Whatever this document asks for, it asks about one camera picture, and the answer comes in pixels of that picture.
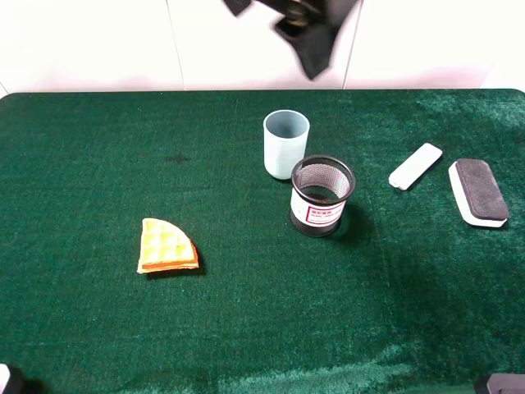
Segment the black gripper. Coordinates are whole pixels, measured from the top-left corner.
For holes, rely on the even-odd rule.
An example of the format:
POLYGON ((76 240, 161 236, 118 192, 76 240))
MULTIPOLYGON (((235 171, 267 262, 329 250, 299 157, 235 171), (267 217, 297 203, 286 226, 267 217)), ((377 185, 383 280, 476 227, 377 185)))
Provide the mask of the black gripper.
MULTIPOLYGON (((223 0, 233 16, 239 16, 252 0, 223 0)), ((290 41, 304 74, 316 79, 330 65, 340 28, 357 6, 356 0, 333 1, 261 1, 282 14, 275 31, 290 41)))

